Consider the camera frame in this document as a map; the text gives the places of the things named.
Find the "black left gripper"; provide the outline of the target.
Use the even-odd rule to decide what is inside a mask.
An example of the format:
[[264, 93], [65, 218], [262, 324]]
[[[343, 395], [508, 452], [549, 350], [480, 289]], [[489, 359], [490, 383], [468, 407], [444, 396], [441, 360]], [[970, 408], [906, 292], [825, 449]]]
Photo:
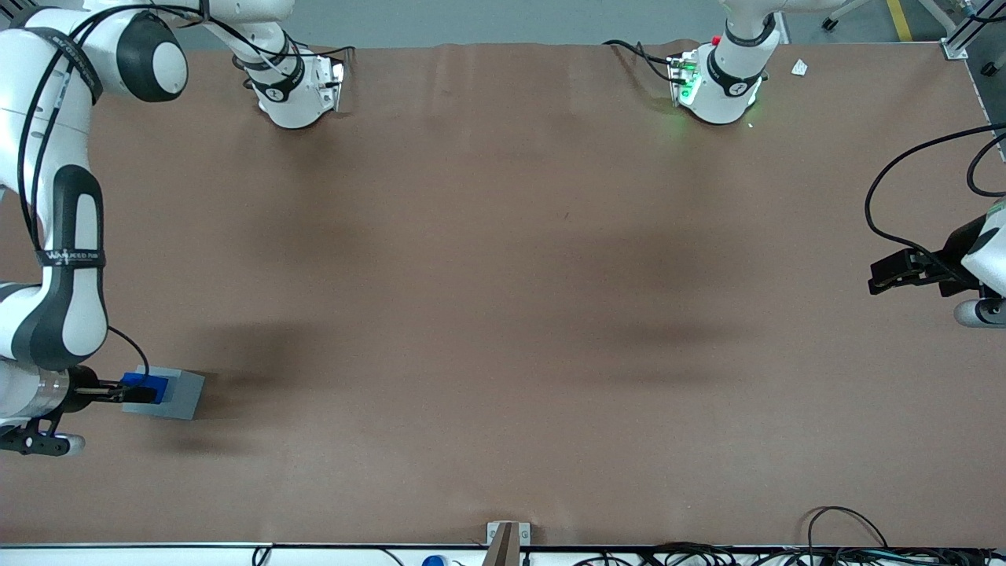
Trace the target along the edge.
[[942, 248], [924, 255], [916, 248], [903, 248], [871, 265], [868, 292], [876, 296], [902, 287], [937, 284], [941, 297], [977, 291], [978, 278], [963, 268], [963, 258], [978, 240], [985, 216], [980, 215], [956, 228]]

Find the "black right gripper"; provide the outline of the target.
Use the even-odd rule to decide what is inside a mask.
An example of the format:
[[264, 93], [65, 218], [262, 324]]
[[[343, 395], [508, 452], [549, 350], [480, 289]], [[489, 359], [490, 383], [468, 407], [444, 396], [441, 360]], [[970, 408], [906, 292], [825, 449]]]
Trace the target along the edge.
[[69, 379], [68, 393], [66, 393], [68, 414], [82, 411], [91, 402], [147, 404], [147, 393], [143, 384], [98, 380], [97, 374], [86, 366], [73, 366], [66, 370], [66, 373]]

